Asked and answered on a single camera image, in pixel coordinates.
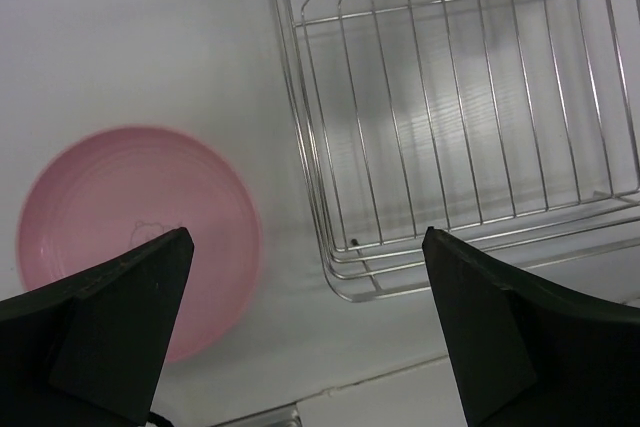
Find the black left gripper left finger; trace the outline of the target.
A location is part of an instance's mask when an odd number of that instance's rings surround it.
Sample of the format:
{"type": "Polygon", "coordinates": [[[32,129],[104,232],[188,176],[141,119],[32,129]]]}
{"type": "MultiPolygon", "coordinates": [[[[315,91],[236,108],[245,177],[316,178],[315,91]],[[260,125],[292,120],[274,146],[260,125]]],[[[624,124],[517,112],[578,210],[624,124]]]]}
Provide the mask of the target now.
{"type": "Polygon", "coordinates": [[[152,402],[193,254],[177,228],[3,300],[2,425],[170,425],[152,402]]]}

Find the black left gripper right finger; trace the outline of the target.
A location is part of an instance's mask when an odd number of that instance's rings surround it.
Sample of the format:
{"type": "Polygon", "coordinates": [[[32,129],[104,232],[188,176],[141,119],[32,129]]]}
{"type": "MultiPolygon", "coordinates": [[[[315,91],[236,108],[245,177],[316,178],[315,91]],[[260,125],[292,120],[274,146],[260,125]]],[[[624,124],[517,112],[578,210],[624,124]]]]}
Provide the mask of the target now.
{"type": "Polygon", "coordinates": [[[470,426],[636,426],[639,310],[430,227],[422,251],[470,426]]]}

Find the pink plastic plate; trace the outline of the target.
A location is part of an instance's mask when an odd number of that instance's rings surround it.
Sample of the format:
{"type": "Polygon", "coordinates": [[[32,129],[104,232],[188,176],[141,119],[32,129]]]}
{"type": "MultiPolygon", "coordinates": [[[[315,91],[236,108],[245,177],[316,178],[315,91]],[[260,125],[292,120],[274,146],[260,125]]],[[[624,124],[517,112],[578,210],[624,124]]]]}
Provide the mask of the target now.
{"type": "Polygon", "coordinates": [[[34,290],[186,228],[195,250],[166,359],[220,340],[242,317],[261,270],[262,230],[234,169],[185,134],[124,126],[56,157],[22,207],[16,257],[34,290]]]}

